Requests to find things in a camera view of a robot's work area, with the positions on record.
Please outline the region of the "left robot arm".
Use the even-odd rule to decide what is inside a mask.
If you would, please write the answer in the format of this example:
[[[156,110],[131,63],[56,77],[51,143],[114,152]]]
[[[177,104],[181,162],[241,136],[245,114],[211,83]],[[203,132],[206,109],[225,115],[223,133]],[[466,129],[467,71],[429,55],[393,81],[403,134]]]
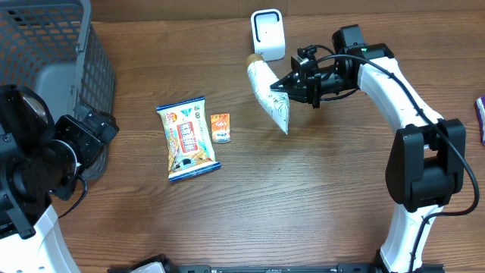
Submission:
[[[54,120],[25,86],[1,87],[1,270],[77,272],[52,197],[68,200],[119,131],[115,118],[79,103],[81,119]]]

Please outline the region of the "white tube with gold cap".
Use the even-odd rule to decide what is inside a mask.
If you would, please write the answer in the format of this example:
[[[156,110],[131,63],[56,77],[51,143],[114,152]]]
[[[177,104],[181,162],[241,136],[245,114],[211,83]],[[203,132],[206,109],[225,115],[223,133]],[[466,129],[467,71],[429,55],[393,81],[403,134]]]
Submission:
[[[255,98],[276,125],[288,134],[289,96],[271,90],[271,85],[279,80],[276,74],[259,54],[251,54],[246,59],[246,71]]]

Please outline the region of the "small orange packet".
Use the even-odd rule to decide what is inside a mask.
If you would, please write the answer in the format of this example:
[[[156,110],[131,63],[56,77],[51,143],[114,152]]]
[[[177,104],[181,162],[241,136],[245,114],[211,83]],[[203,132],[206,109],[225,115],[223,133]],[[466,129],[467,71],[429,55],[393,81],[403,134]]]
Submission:
[[[211,116],[211,138],[214,143],[228,143],[230,137],[230,115],[228,113]]]

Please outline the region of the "red purple pad package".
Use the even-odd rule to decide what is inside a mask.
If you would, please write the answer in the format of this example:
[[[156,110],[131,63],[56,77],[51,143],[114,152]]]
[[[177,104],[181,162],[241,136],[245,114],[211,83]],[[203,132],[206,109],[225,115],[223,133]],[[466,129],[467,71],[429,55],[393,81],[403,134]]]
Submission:
[[[481,96],[475,102],[478,124],[480,128],[480,142],[485,145],[485,97]]]

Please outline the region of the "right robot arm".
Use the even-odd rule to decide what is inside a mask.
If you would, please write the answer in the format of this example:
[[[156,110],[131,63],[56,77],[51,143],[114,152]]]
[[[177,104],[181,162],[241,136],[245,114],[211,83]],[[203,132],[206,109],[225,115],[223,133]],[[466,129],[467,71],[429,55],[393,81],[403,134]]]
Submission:
[[[395,134],[385,180],[396,205],[370,270],[441,272],[439,266],[423,265],[421,255],[434,219],[462,188],[465,127],[430,108],[403,76],[389,47],[367,44],[359,26],[340,28],[332,40],[331,66],[319,65],[319,45],[300,48],[291,72],[271,90],[315,108],[356,90],[372,99]]]

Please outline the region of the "gold blue wipes packet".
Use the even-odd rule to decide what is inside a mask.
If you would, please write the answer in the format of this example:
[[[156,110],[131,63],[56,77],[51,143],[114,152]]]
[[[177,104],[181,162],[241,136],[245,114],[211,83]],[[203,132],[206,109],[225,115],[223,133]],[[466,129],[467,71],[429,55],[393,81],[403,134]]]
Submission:
[[[168,179],[171,183],[215,171],[215,158],[205,115],[205,98],[159,105],[168,148]]]

